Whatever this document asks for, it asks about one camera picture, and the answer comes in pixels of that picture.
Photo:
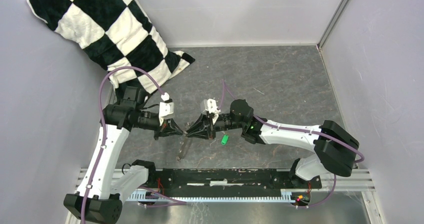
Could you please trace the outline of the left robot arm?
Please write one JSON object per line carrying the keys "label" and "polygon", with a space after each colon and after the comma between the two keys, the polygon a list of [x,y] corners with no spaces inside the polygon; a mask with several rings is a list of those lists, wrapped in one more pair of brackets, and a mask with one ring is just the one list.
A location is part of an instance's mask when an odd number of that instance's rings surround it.
{"label": "left robot arm", "polygon": [[119,154],[133,128],[152,130],[154,139],[182,135],[173,120],[174,103],[169,94],[161,95],[158,113],[144,109],[149,94],[126,87],[122,96],[102,109],[99,140],[87,172],[75,193],[67,194],[64,206],[82,223],[116,223],[124,202],[140,186],[157,183],[155,164],[136,160],[116,182],[112,181]]}

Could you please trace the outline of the key with green tag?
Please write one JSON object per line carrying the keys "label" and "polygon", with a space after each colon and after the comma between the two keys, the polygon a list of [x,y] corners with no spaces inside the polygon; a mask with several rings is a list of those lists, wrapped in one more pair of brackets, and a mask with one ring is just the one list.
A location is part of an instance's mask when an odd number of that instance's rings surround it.
{"label": "key with green tag", "polygon": [[222,139],[221,139],[221,145],[227,145],[228,141],[229,141],[229,135],[224,134]]}

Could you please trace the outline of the metal key organizer plate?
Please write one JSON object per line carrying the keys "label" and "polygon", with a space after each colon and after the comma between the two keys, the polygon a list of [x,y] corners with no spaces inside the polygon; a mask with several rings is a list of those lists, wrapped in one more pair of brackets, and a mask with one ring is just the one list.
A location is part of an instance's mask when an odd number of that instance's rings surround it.
{"label": "metal key organizer plate", "polygon": [[178,155],[177,155],[177,161],[180,162],[182,159],[184,159],[188,153],[189,148],[191,147],[193,140],[189,137],[187,137],[187,133],[185,132],[183,135],[183,140],[181,142],[181,147],[179,149]]}

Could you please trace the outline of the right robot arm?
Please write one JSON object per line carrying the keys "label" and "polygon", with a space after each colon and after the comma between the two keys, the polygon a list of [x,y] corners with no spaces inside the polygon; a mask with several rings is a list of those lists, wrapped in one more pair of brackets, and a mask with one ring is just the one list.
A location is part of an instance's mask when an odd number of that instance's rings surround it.
{"label": "right robot arm", "polygon": [[241,129],[241,137],[251,144],[281,144],[312,152],[296,160],[289,182],[301,188],[315,176],[332,173],[349,177],[359,155],[359,142],[334,121],[300,126],[260,118],[245,99],[236,99],[229,113],[221,113],[213,99],[204,100],[202,114],[187,130],[188,138],[214,139],[217,132]]}

